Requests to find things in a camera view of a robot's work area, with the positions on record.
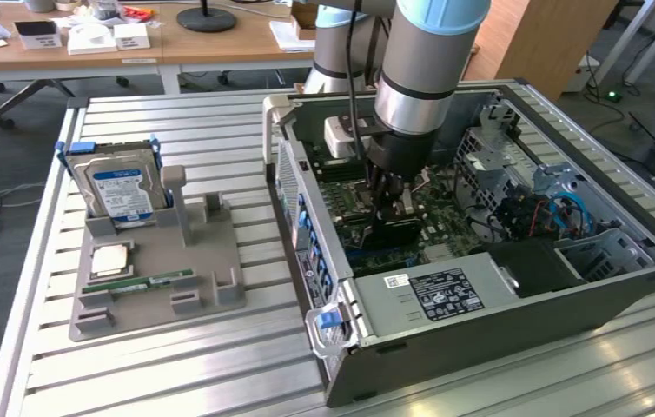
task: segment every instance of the blue hard drive label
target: blue hard drive label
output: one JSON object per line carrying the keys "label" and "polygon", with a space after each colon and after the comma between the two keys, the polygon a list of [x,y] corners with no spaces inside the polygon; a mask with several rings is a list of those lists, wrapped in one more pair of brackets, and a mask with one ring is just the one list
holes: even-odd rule
{"label": "blue hard drive label", "polygon": [[123,169],[93,174],[95,185],[108,211],[117,222],[137,222],[152,217],[149,194],[141,189],[141,169]]}
{"label": "blue hard drive label", "polygon": [[437,272],[409,279],[424,314],[432,321],[481,310],[484,304],[463,269]]}

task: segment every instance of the gray carpet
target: gray carpet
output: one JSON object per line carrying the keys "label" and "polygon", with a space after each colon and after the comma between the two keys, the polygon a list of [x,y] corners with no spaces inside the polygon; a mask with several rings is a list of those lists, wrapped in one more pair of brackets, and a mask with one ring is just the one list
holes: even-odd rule
{"label": "gray carpet", "polygon": [[[603,59],[609,47],[623,32],[623,25],[615,30],[603,32],[592,53]],[[617,63],[603,89],[616,84],[620,70],[627,66],[636,50],[625,54]],[[289,83],[305,80],[305,71],[284,70]],[[163,85],[156,76],[133,76],[131,86],[123,89],[111,77],[67,82],[67,86],[79,96],[139,96],[160,94]],[[277,79],[272,71],[240,71],[231,75],[231,85],[221,87],[216,82],[216,74],[203,78],[191,77],[199,87],[191,86],[187,91],[221,89],[263,89],[277,87]],[[8,83],[11,92],[25,83]],[[624,93],[624,100],[617,105],[623,111],[634,111],[643,121],[655,126],[655,63],[639,83],[642,97]],[[0,95],[0,103],[7,95]],[[40,182],[48,174],[48,166],[53,154],[53,143],[61,126],[67,100],[53,89],[41,91],[31,100],[9,113],[17,123],[13,131],[0,130],[0,189],[20,183]],[[609,120],[616,113],[585,101],[580,96],[564,96],[559,104],[571,117],[584,128],[591,128]],[[632,152],[639,146],[650,146],[650,139],[643,132],[628,129],[629,122],[613,123],[597,131],[599,136],[623,153]],[[39,195],[39,190],[20,193],[11,202],[25,201]],[[37,206],[5,208],[0,216],[0,341],[1,333],[13,303],[13,291],[23,269],[23,257],[28,248]]]}

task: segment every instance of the aluminum table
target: aluminum table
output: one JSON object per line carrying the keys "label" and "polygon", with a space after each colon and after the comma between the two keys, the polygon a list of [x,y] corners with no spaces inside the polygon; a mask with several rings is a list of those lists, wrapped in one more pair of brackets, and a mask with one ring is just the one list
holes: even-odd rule
{"label": "aluminum table", "polygon": [[[655,193],[646,182],[532,88],[511,86],[655,215]],[[155,133],[165,164],[187,167],[184,194],[225,193],[248,304],[241,310],[72,342],[68,321],[84,201],[55,161],[0,350],[0,416],[655,413],[655,295],[597,331],[351,406],[323,406],[261,163],[261,102],[267,95],[287,93],[99,98],[67,111],[60,140],[115,142]],[[528,146],[537,146],[536,135],[523,126]]]}

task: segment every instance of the gray parts tray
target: gray parts tray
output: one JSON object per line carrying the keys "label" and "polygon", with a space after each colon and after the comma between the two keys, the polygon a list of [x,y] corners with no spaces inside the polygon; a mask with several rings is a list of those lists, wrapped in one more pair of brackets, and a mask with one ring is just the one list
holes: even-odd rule
{"label": "gray parts tray", "polygon": [[[99,233],[108,231],[99,227],[107,218],[87,220],[69,326],[73,341],[244,307],[228,204],[219,195],[207,195],[204,201],[187,204],[185,211],[191,225],[187,245],[173,208],[155,212],[155,226],[127,229],[117,235]],[[112,275],[93,272],[93,254],[100,248],[112,249],[111,263],[123,256],[119,249],[128,251],[128,259],[120,261]]]}

